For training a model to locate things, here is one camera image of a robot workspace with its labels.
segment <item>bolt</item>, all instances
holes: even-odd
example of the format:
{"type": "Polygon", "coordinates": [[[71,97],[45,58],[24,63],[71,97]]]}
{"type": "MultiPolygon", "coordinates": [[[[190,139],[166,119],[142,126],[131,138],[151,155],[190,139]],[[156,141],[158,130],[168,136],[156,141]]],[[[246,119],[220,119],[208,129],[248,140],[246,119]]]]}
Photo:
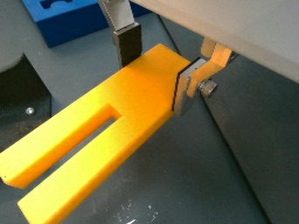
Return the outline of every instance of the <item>bolt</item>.
{"type": "Polygon", "coordinates": [[[33,108],[28,108],[28,109],[25,110],[25,114],[27,114],[28,116],[32,116],[33,113],[35,113],[33,108]]]}
{"type": "Polygon", "coordinates": [[[219,84],[215,83],[211,79],[204,80],[199,85],[199,91],[203,96],[211,98],[215,94],[219,84]]]}

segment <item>silver bracket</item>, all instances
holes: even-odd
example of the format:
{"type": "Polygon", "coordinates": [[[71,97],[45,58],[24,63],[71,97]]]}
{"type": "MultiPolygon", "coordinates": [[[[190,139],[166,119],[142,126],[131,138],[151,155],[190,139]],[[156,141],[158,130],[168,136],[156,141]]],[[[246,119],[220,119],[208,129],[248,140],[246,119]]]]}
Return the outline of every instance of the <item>silver bracket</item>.
{"type": "Polygon", "coordinates": [[[214,95],[219,85],[211,76],[236,58],[224,45],[207,40],[203,43],[208,43],[203,48],[206,55],[211,56],[210,60],[196,59],[178,73],[172,98],[172,111],[178,116],[188,111],[200,95],[208,98],[214,95]]]}
{"type": "Polygon", "coordinates": [[[143,51],[142,25],[136,23],[128,0],[97,0],[112,29],[120,67],[127,66],[143,51]]]}

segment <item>dark gray work surface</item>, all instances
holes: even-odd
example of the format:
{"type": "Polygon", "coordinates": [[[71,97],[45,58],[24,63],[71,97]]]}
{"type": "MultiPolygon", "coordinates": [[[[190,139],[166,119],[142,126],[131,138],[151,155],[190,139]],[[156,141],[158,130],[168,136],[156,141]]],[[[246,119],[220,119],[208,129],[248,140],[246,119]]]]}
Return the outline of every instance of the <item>dark gray work surface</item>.
{"type": "MultiPolygon", "coordinates": [[[[137,21],[144,49],[174,48],[156,15],[137,21]]],[[[109,30],[48,49],[20,1],[5,0],[0,31],[0,67],[27,54],[52,93],[53,114],[117,70],[109,30]]],[[[0,224],[25,223],[16,202],[43,178],[25,190],[0,183],[0,224]]],[[[202,101],[158,130],[64,223],[266,223],[202,101]]]]}
{"type": "MultiPolygon", "coordinates": [[[[202,37],[163,22],[195,60],[202,37]]],[[[219,90],[206,102],[268,219],[299,223],[299,84],[242,56],[214,80],[219,90]]]]}

